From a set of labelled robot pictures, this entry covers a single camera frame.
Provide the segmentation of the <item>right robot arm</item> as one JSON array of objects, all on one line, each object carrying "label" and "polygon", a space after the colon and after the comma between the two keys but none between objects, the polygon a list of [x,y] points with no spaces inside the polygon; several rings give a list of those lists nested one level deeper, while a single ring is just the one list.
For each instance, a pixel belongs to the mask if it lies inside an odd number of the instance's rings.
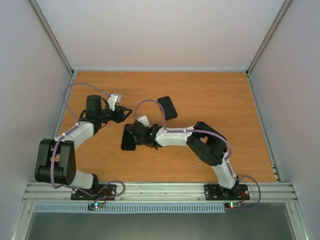
[{"label": "right robot arm", "polygon": [[225,198],[232,198],[238,193],[238,176],[229,161],[231,145],[206,123],[198,121],[186,128],[166,128],[157,124],[148,126],[136,120],[127,131],[138,146],[153,149],[188,147],[203,163],[212,167],[218,179],[218,188]]}]

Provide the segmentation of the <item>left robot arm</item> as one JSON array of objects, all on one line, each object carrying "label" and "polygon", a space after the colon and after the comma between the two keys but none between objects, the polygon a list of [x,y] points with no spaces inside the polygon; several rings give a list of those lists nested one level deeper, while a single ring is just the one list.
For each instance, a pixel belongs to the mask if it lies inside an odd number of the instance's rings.
[{"label": "left robot arm", "polygon": [[93,137],[108,122],[122,123],[132,110],[120,106],[121,95],[112,93],[108,99],[89,95],[86,108],[76,118],[75,125],[60,136],[40,141],[34,171],[37,182],[51,184],[53,188],[78,189],[89,199],[96,199],[102,189],[98,177],[78,170],[76,149]]}]

